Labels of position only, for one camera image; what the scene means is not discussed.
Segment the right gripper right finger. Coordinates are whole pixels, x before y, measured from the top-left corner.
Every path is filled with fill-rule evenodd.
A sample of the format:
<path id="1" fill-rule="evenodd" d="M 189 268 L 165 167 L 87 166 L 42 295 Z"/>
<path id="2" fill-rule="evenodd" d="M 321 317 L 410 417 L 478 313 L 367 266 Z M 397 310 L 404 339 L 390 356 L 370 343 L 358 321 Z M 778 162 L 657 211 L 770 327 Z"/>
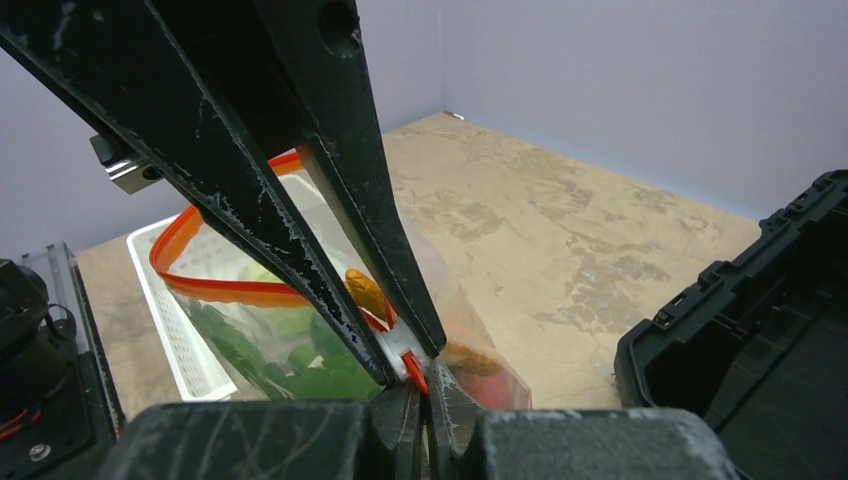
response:
<path id="1" fill-rule="evenodd" d="M 736 479 L 718 436 L 679 409 L 491 410 L 427 370 L 435 479 Z"/>

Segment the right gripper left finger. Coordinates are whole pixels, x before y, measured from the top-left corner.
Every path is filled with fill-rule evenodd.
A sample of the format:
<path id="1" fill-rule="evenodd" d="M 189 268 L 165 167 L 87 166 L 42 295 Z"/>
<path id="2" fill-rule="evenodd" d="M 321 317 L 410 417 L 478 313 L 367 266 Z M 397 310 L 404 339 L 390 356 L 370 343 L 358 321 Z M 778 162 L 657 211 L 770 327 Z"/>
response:
<path id="1" fill-rule="evenodd" d="M 102 479 L 417 479 L 422 396 L 165 404 L 137 416 Z"/>

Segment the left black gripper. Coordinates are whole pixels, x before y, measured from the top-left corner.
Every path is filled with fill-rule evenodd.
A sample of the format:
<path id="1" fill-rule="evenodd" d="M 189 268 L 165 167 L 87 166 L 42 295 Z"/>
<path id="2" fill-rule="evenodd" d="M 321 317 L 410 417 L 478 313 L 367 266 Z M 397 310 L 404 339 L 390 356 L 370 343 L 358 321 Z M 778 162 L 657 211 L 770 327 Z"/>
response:
<path id="1" fill-rule="evenodd" d="M 2 478 L 93 479 L 125 424 L 73 252 L 2 259 Z"/>

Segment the white plastic basket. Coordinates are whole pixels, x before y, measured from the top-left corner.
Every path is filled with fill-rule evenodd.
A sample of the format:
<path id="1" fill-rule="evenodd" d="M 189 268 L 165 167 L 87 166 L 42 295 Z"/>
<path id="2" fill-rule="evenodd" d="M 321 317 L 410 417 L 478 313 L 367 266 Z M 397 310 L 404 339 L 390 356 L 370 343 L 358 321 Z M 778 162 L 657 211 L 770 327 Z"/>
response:
<path id="1" fill-rule="evenodd" d="M 284 290 L 283 283 L 243 280 L 243 270 L 256 261 L 207 226 L 193 207 L 135 231 L 127 245 L 185 401 L 240 399 L 236 385 L 181 307 L 183 300 L 261 308 L 310 306 L 297 293 Z"/>

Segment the pink peach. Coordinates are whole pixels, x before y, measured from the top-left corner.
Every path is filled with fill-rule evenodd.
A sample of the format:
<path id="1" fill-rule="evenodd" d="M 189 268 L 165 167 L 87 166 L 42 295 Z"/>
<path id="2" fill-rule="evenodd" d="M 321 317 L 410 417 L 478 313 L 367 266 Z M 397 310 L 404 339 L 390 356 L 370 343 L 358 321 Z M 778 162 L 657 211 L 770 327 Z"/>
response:
<path id="1" fill-rule="evenodd" d="M 453 373 L 468 395 L 487 409 L 515 409 L 520 406 L 520 395 L 506 370 L 477 375 L 456 368 Z"/>

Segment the clear zip top bag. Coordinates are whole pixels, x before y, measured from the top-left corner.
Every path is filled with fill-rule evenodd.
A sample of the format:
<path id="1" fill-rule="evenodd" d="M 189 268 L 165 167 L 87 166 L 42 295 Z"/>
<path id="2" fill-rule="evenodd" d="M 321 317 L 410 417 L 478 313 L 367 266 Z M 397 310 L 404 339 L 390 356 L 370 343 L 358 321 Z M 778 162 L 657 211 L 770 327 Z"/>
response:
<path id="1" fill-rule="evenodd" d="M 377 340 L 406 327 L 355 252 L 297 154 L 272 171 L 315 233 Z M 406 230 L 447 336 L 439 359 L 488 409 L 532 404 L 526 383 L 495 342 L 443 255 L 415 228 Z M 340 337 L 292 287 L 209 227 L 198 209 L 179 214 L 154 241 L 153 271 L 246 398 L 370 399 L 380 392 Z"/>

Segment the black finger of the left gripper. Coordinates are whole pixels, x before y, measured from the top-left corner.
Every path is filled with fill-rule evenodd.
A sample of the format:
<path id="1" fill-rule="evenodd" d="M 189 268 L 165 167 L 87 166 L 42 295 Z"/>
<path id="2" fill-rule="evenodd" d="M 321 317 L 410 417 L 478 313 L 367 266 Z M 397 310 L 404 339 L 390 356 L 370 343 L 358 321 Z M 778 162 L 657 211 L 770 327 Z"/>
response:
<path id="1" fill-rule="evenodd" d="M 291 145 L 391 306 L 431 359 L 446 333 L 393 193 L 353 1 L 257 1 Z"/>
<path id="2" fill-rule="evenodd" d="M 272 157 L 297 150 L 255 2 L 5 1 L 1 45 L 306 297 L 372 378 L 391 384 L 375 336 L 271 172 Z"/>

